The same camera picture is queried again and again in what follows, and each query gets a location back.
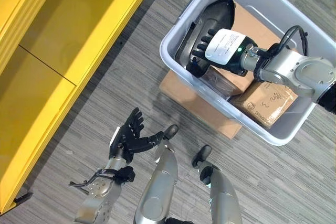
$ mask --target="gray plastic bin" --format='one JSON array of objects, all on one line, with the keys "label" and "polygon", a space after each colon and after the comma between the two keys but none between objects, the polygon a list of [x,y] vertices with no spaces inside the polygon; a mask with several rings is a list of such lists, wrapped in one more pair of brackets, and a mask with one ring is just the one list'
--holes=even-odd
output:
[{"label": "gray plastic bin", "polygon": [[[161,42],[160,55],[163,62],[177,73],[184,83],[196,90],[204,100],[212,104],[228,118],[238,121],[272,145],[287,144],[295,136],[313,110],[315,104],[311,102],[311,99],[299,97],[273,127],[267,130],[251,120],[243,112],[240,112],[220,95],[216,94],[201,80],[192,76],[174,60],[176,51],[191,23],[213,1],[215,0],[192,0],[190,2],[178,18],[176,24]],[[309,55],[325,57],[331,60],[333,64],[336,63],[335,42],[287,0],[234,1],[246,8],[279,37],[282,37],[286,30],[293,25],[302,26],[309,34]],[[291,46],[297,45],[298,50],[301,50],[301,40],[298,35],[294,36],[291,43],[293,43]]]}]

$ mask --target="yellow cabinet door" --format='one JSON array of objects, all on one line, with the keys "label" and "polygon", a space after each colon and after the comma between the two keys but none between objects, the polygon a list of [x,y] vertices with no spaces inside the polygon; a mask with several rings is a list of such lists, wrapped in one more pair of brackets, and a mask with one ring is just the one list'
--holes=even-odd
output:
[{"label": "yellow cabinet door", "polygon": [[0,74],[45,0],[0,0]]},{"label": "yellow cabinet door", "polygon": [[87,71],[98,66],[141,1],[47,0],[20,45],[79,85]]},{"label": "yellow cabinet door", "polygon": [[21,47],[0,75],[0,212],[10,208],[74,87]]}]

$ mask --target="white label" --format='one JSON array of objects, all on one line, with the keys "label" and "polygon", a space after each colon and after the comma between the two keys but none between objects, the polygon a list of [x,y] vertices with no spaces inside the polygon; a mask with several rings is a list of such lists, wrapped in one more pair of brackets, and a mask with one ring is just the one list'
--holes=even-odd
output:
[{"label": "white label", "polygon": [[205,50],[205,57],[215,63],[225,65],[245,39],[245,35],[237,31],[221,29],[210,41]]}]

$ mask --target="gray robot arm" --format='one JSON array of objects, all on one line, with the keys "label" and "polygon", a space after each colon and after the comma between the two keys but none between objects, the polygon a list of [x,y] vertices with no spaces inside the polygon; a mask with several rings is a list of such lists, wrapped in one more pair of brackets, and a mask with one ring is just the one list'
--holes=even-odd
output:
[{"label": "gray robot arm", "polygon": [[[299,31],[303,55],[289,50],[288,42]],[[323,56],[308,57],[307,33],[300,26],[288,29],[280,43],[261,49],[251,38],[228,29],[209,30],[206,39],[192,51],[208,64],[245,75],[257,81],[290,87],[301,97],[309,97],[327,111],[336,113],[336,66]]]},{"label": "gray robot arm", "polygon": [[87,194],[79,208],[74,224],[105,224],[110,218],[110,211],[121,194],[121,185],[133,182],[135,173],[128,166],[133,154],[144,152],[160,143],[163,132],[150,137],[140,138],[143,129],[142,113],[134,109],[125,124],[115,132],[110,145],[109,161],[105,168],[97,172],[82,184],[70,182]]},{"label": "gray robot arm", "polygon": [[[261,61],[258,52],[264,51],[249,44],[240,59],[241,66],[255,71]],[[310,97],[319,103],[336,82],[336,67],[323,57],[307,57],[284,48],[278,55],[267,60],[258,71],[262,81],[283,84],[301,97]]]}]

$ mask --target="brown cardboard box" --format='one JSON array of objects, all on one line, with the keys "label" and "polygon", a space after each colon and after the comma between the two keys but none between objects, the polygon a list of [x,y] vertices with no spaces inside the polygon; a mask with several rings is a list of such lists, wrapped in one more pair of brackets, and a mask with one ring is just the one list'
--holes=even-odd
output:
[{"label": "brown cardboard box", "polygon": [[232,97],[230,102],[261,125],[271,128],[296,98],[289,87],[255,82],[244,94]]},{"label": "brown cardboard box", "polygon": [[232,139],[241,128],[239,123],[225,117],[199,97],[196,91],[184,85],[172,70],[168,72],[161,82],[160,90],[182,107],[189,110],[201,121],[218,130],[229,139]]},{"label": "brown cardboard box", "polygon": [[[278,36],[238,3],[236,3],[235,22],[232,30],[250,37],[260,48],[268,49],[280,40]],[[223,96],[229,97],[244,93],[254,77],[252,72],[248,72],[246,76],[242,77],[224,69],[210,66],[203,79],[211,83],[211,86],[215,86]]]}]

